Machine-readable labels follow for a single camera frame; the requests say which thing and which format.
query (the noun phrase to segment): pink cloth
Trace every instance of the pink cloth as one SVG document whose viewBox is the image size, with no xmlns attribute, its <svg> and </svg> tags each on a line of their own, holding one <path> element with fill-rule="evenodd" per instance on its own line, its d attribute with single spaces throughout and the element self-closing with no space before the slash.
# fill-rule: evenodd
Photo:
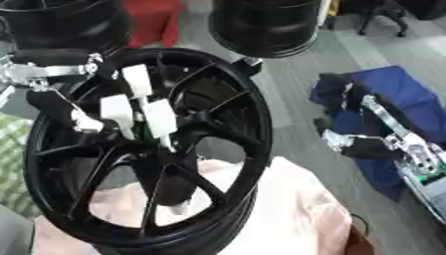
<svg viewBox="0 0 446 255">
<path fill-rule="evenodd" d="M 240 165 L 219 160 L 199 163 L 200 172 L 222 190 L 227 190 Z M 110 222 L 138 226 L 146 197 L 136 183 L 120 189 L 97 192 L 92 212 Z M 197 190 L 181 215 L 158 208 L 156 221 L 168 224 L 206 208 L 209 198 Z M 308 170 L 282 157 L 274 158 L 259 182 L 252 215 L 237 238 L 220 255 L 303 254 L 340 255 L 349 234 L 348 211 Z M 87 243 L 55 228 L 44 217 L 36 219 L 35 255 L 99 255 Z"/>
</svg>

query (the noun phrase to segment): black wheel rim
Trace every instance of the black wheel rim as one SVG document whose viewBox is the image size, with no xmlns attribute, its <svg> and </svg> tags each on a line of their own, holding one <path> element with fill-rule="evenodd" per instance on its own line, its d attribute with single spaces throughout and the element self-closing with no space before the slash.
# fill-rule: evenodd
<svg viewBox="0 0 446 255">
<path fill-rule="evenodd" d="M 117 66 L 126 67 L 136 64 L 146 64 L 158 72 L 151 73 L 152 82 L 160 81 L 162 88 L 154 97 L 163 98 L 166 95 L 179 115 L 180 129 L 172 137 L 179 144 L 178 154 L 166 153 L 150 142 L 125 141 L 115 135 L 115 139 L 91 139 L 72 131 L 62 129 L 45 116 L 39 116 L 30 133 L 25 161 L 25 179 L 29 190 L 46 217 L 57 227 L 69 234 L 107 247 L 165 247 L 187 236 L 205 232 L 221 224 L 221 219 L 236 211 L 251 194 L 269 160 L 272 144 L 272 125 L 265 101 L 252 81 L 229 63 L 214 56 L 185 49 L 145 49 L 122 52 L 112 59 Z M 190 68 L 190 72 L 178 77 L 174 86 L 166 88 L 163 72 L 167 72 L 169 63 L 181 68 Z M 195 109 L 193 114 L 188 110 L 183 114 L 181 101 L 199 79 L 217 77 L 227 84 L 234 95 L 219 102 L 206 111 Z M 77 100 L 80 105 L 94 111 L 95 95 L 99 88 L 105 88 L 97 78 L 86 83 L 65 88 L 65 93 Z M 115 88 L 107 88 L 107 93 L 115 94 Z M 226 111 L 232 111 L 243 106 L 249 108 L 248 114 L 250 132 L 227 128 L 219 116 Z M 217 136 L 231 140 L 241 145 L 246 152 L 243 168 L 227 192 L 222 192 L 200 174 L 187 170 L 182 164 L 182 156 L 190 151 L 191 145 L 197 144 L 206 136 Z M 81 188 L 79 196 L 75 197 L 67 186 L 62 184 L 63 174 L 60 165 L 69 159 L 84 156 L 99 156 L 96 167 L 88 177 L 87 184 Z M 173 162 L 165 167 L 166 162 Z M 129 228 L 111 224 L 93 216 L 88 211 L 88 204 L 102 179 L 117 165 L 130 164 L 135 175 L 146 189 L 148 203 L 140 228 Z M 143 171 L 142 165 L 157 165 L 150 171 Z M 184 221 L 167 225 L 153 224 L 152 202 L 155 199 L 156 188 L 163 174 L 175 174 L 196 183 L 211 198 L 212 205 Z"/>
</svg>

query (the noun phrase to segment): gray carpet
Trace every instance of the gray carpet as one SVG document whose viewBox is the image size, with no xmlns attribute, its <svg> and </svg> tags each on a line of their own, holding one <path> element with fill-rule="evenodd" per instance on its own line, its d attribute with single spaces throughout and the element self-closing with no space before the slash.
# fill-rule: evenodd
<svg viewBox="0 0 446 255">
<path fill-rule="evenodd" d="M 189 10 L 180 19 L 178 46 L 202 50 L 226 60 L 238 56 L 215 43 L 207 32 L 208 0 L 188 0 Z M 407 19 L 407 38 L 394 36 L 395 26 L 377 18 L 366 37 L 354 32 L 354 16 L 342 17 L 335 32 L 321 30 L 315 45 L 305 53 L 283 60 L 266 60 L 255 78 L 264 92 L 275 126 L 274 155 L 281 155 L 313 171 L 352 212 L 371 225 L 371 240 L 378 255 L 445 254 L 442 229 L 408 192 L 394 203 L 375 192 L 351 160 L 331 152 L 313 129 L 322 115 L 308 102 L 309 90 L 321 72 L 352 72 L 400 65 L 446 102 L 446 18 L 433 22 Z M 6 113 L 32 116 L 15 97 Z M 227 150 L 216 151 L 231 159 Z"/>
</svg>

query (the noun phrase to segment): white plastic block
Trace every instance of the white plastic block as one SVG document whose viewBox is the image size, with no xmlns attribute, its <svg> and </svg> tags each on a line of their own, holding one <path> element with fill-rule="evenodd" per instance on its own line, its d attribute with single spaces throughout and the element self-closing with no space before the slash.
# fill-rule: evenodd
<svg viewBox="0 0 446 255">
<path fill-rule="evenodd" d="M 122 135 L 134 139 L 133 110 L 128 97 L 124 94 L 101 98 L 101 118 L 117 122 Z"/>
<path fill-rule="evenodd" d="M 153 94 L 150 76 L 145 65 L 136 65 L 122 69 L 125 80 L 130 85 L 135 98 L 142 98 Z"/>
<path fill-rule="evenodd" d="M 176 115 L 167 99 L 142 106 L 142 110 L 154 138 L 167 136 L 176 132 Z"/>
</svg>

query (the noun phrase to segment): chair wheel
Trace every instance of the chair wheel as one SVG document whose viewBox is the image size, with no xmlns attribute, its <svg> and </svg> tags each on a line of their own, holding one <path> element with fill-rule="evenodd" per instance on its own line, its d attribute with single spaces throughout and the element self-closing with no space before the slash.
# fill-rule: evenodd
<svg viewBox="0 0 446 255">
<path fill-rule="evenodd" d="M 406 32 L 405 31 L 401 31 L 398 34 L 396 34 L 397 37 L 406 37 Z"/>
</svg>

